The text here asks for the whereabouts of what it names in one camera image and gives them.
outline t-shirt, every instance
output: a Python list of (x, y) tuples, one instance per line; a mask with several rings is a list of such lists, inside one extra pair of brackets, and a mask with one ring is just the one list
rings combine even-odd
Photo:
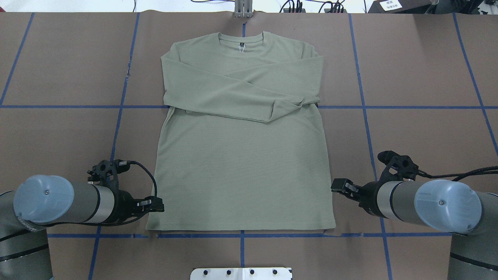
[(335, 227), (313, 46), (214, 33), (161, 61), (170, 109), (154, 176), (165, 211), (147, 229)]

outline white mounting plate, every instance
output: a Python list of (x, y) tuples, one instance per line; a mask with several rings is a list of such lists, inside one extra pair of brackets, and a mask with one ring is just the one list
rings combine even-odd
[(291, 268), (194, 269), (190, 280), (292, 280)]

